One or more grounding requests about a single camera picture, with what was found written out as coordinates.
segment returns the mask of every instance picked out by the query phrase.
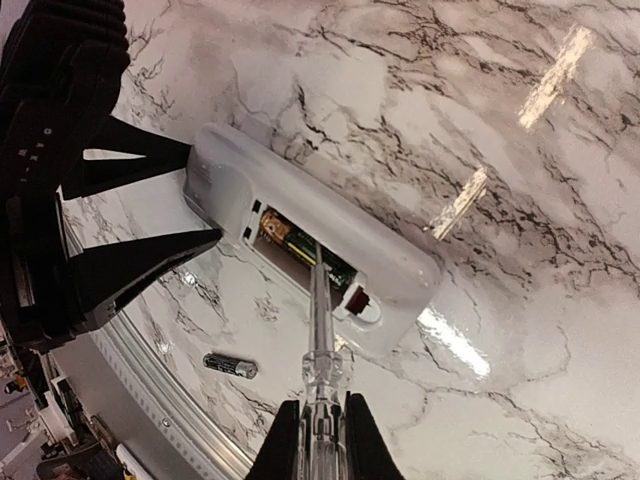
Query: battery compartment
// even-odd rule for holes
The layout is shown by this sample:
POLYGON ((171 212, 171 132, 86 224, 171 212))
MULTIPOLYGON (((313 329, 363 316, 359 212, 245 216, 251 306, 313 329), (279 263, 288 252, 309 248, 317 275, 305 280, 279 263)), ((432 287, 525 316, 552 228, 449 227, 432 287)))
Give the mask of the battery compartment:
MULTIPOLYGON (((256 231, 245 237, 247 243, 308 292, 311 267, 315 265, 315 239, 273 207, 256 201, 252 210, 251 225, 256 231)), ((326 247, 322 249, 329 271, 331 304, 358 316, 372 310, 372 300, 364 287, 355 282, 357 270, 326 247)))

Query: aa battery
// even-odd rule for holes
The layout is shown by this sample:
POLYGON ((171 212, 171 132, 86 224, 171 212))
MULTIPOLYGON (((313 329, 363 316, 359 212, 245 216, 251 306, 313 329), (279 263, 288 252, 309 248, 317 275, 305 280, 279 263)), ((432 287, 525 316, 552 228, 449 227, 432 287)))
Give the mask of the aa battery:
POLYGON ((258 374, 258 366, 250 360, 233 358, 219 353, 208 353, 202 359, 205 367, 251 380, 258 374))

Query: clear plastic screwdriver handle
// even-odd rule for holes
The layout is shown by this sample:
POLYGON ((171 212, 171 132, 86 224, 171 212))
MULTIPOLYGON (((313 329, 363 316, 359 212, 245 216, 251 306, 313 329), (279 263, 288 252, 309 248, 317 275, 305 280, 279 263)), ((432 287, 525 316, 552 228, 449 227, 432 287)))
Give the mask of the clear plastic screwdriver handle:
POLYGON ((316 244, 311 271, 309 352, 302 358, 306 401, 301 418, 298 478, 346 479, 343 417, 338 400, 342 357, 336 353, 329 277, 316 244))

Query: white marble countertop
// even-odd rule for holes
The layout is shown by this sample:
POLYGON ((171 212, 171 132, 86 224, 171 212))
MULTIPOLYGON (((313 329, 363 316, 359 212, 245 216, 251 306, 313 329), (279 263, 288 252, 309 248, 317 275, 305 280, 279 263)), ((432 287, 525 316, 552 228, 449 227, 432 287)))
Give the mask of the white marble countertop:
MULTIPOLYGON (((120 118, 183 141, 231 123, 442 265, 430 317, 388 357, 341 350, 407 479, 640 478, 636 0, 131 0, 127 13, 120 118), (480 167, 487 193, 436 241, 423 227, 480 167)), ((203 228, 182 182, 66 214, 85 246, 203 228)), ((307 305, 224 243, 127 312, 249 455, 302 391, 307 305), (259 375, 205 370, 211 349, 259 375)))

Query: white plastic device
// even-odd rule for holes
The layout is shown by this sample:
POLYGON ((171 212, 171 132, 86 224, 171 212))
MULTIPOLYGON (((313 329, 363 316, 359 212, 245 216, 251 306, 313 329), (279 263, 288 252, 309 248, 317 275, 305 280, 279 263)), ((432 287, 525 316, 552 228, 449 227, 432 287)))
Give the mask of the white plastic device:
POLYGON ((349 285, 332 292, 333 317, 336 332, 365 354, 389 353, 440 279, 426 253, 230 126, 207 124, 196 134, 184 193, 188 205, 222 228, 243 258, 294 295, 309 297, 310 270, 265 241, 265 212, 277 212, 355 269, 349 285), (363 294, 366 307, 354 310, 354 296, 363 294))

